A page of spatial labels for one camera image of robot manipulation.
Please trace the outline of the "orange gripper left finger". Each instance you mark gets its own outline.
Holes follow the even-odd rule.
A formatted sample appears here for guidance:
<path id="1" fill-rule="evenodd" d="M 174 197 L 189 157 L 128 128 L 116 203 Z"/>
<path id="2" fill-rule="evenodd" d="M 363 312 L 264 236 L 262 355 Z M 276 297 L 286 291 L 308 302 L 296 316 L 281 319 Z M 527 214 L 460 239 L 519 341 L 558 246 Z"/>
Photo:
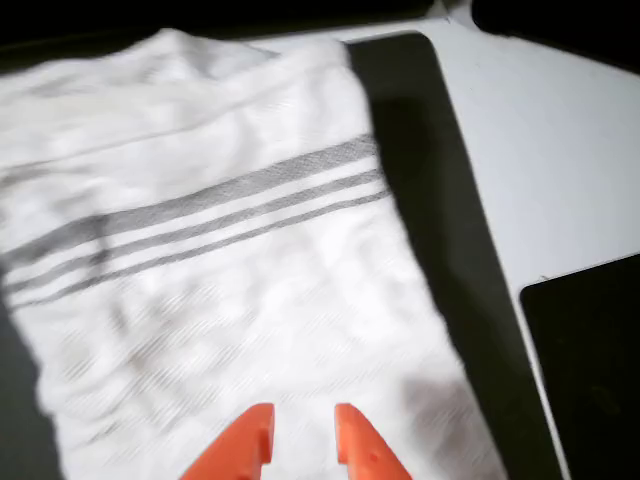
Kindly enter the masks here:
<path id="1" fill-rule="evenodd" d="M 273 455 L 275 407 L 251 406 L 191 464 L 183 480 L 256 480 Z"/>

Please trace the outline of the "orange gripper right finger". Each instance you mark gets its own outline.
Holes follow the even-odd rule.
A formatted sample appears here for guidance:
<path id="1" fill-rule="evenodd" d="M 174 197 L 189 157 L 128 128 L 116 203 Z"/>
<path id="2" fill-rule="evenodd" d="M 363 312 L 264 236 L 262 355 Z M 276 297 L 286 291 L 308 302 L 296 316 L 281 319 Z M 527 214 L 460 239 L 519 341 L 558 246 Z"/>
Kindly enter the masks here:
<path id="1" fill-rule="evenodd" d="M 411 475 L 366 416 L 348 403 L 335 407 L 338 463 L 349 480 L 410 480 Z"/>

